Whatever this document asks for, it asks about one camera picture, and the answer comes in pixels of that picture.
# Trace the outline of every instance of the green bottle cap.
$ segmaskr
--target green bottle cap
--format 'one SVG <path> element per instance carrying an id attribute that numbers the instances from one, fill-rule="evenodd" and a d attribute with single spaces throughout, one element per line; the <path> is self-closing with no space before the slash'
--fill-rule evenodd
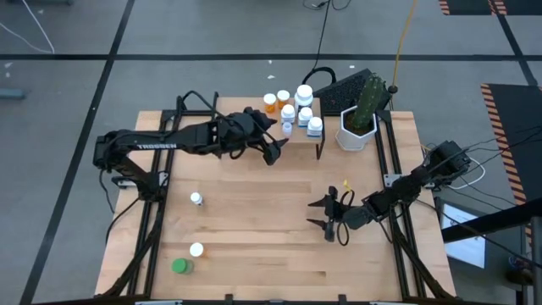
<path id="1" fill-rule="evenodd" d="M 188 269 L 188 261 L 185 258 L 177 258 L 171 264 L 173 272 L 178 274 L 184 274 Z"/>

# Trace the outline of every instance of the cactus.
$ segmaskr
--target cactus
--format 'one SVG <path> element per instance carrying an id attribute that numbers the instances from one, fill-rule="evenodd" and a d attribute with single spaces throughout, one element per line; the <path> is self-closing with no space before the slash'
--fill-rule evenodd
<path id="1" fill-rule="evenodd" d="M 365 82 L 362 94 L 357 101 L 356 112 L 351 116 L 351 127 L 353 129 L 367 129 L 384 93 L 385 82 L 376 73 L 372 73 Z"/>

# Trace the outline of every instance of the white planter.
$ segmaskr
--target white planter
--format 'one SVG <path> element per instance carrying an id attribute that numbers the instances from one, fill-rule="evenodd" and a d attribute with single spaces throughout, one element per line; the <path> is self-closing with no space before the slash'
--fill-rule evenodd
<path id="1" fill-rule="evenodd" d="M 346 115 L 356 108 L 357 106 L 354 106 L 340 113 L 340 129 L 339 131 L 337 131 L 337 134 L 335 135 L 335 139 L 337 140 L 337 143 L 339 143 L 340 148 L 342 148 L 343 150 L 346 150 L 347 152 L 361 151 L 365 147 L 365 143 L 371 140 L 374 137 L 374 133 L 376 132 L 377 120 L 376 120 L 376 115 L 374 114 L 373 114 L 373 129 L 363 136 L 358 136 L 354 133 L 351 133 L 345 128 L 344 122 L 346 119 Z"/>

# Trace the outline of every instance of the wooden table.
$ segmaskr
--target wooden table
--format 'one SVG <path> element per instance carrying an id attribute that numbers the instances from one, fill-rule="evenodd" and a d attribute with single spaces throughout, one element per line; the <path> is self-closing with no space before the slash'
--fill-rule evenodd
<path id="1" fill-rule="evenodd" d="M 218 110 L 228 114 L 249 104 L 263 107 L 260 98 L 220 98 Z M 156 130 L 160 114 L 140 112 L 135 128 Z M 401 167 L 407 173 L 423 160 L 416 125 L 410 112 L 394 112 L 392 118 Z M 184 117 L 181 126 L 208 119 Z M 351 230 L 350 244 L 341 247 L 326 242 L 324 232 L 305 220 L 325 219 L 323 208 L 307 204 L 322 198 L 328 186 L 343 192 L 344 179 L 356 191 L 355 205 L 383 188 L 374 140 L 362 152 L 344 152 L 335 141 L 338 127 L 339 118 L 325 118 L 327 141 L 319 161 L 313 140 L 301 138 L 283 147 L 280 159 L 271 167 L 253 150 L 237 160 L 177 151 L 152 298 L 223 300 L 232 293 L 236 300 L 334 301 L 338 294 L 346 294 L 349 301 L 401 300 L 393 248 L 378 224 Z M 390 166 L 386 136 L 384 145 Z M 133 152 L 130 157 L 150 170 L 152 155 Z M 203 207 L 191 203 L 194 191 L 202 194 Z M 120 191 L 117 213 L 136 196 L 135 189 Z M 420 199 L 433 203 L 430 191 L 422 191 Z M 131 260 L 141 210 L 142 204 L 134 206 L 114 226 L 97 293 L 107 290 Z M 420 258 L 435 279 L 455 294 L 434 210 L 413 204 L 411 213 Z M 384 227 L 389 229 L 387 221 Z M 190 257 L 189 246 L 196 241 L 207 252 L 205 258 L 194 259 L 194 272 L 171 271 L 176 258 Z M 406 256 L 405 261 L 410 292 L 415 295 L 412 266 Z M 147 270 L 147 262 L 141 270 Z M 138 291 L 142 291 L 143 279 L 140 277 Z"/>

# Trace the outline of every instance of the concrete floor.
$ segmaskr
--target concrete floor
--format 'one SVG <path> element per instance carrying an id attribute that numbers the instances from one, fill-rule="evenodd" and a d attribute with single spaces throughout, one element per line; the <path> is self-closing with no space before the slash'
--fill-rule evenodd
<path id="1" fill-rule="evenodd" d="M 80 0 L 70 7 L 31 7 L 35 12 L 43 9 L 36 16 L 57 53 L 107 54 L 125 4 L 126 0 Z M 331 10 L 322 52 L 394 54 L 409 7 L 410 2 L 402 0 L 354 0 L 344 11 Z M 135 0 L 119 53 L 315 53 L 323 17 L 323 11 L 303 8 L 301 0 Z M 507 19 L 523 52 L 542 54 L 539 33 L 533 31 L 542 25 L 542 17 Z M 0 2 L 0 22 L 47 47 L 22 5 Z M 444 16 L 437 0 L 419 2 L 403 52 L 513 55 L 495 16 Z M 16 53 L 34 51 L 0 29 L 0 54 Z M 11 143 L 0 158 L 0 241 L 8 245 L 0 249 L 1 304 L 19 302 L 104 64 L 0 60 L 0 87 L 20 87 L 28 93 L 23 102 L 0 102 L 0 140 Z M 312 65 L 313 60 L 115 62 L 34 302 L 91 297 L 94 292 L 111 220 L 98 171 L 91 165 L 96 136 L 132 128 L 139 111 L 172 108 L 175 97 L 191 89 L 208 98 L 214 91 L 221 96 L 262 96 L 283 88 L 293 92 Z M 369 68 L 391 81 L 394 63 L 322 60 L 319 65 L 333 68 L 338 78 Z M 542 80 L 542 63 L 529 66 Z M 318 75 L 310 84 L 319 88 L 327 82 Z M 479 89 L 483 82 L 527 85 L 517 62 L 401 62 L 395 108 L 414 112 L 424 143 L 453 139 L 466 146 L 487 140 L 494 135 Z M 189 104 L 202 107 L 196 101 Z M 477 151 L 472 156 L 485 160 L 491 155 Z M 478 188 L 512 200 L 501 160 L 490 161 L 486 169 Z M 471 189 L 462 192 L 507 207 Z M 448 191 L 440 195 L 494 212 Z M 514 302 L 514 292 L 499 281 L 476 281 L 460 269 L 452 273 L 460 297 Z"/>

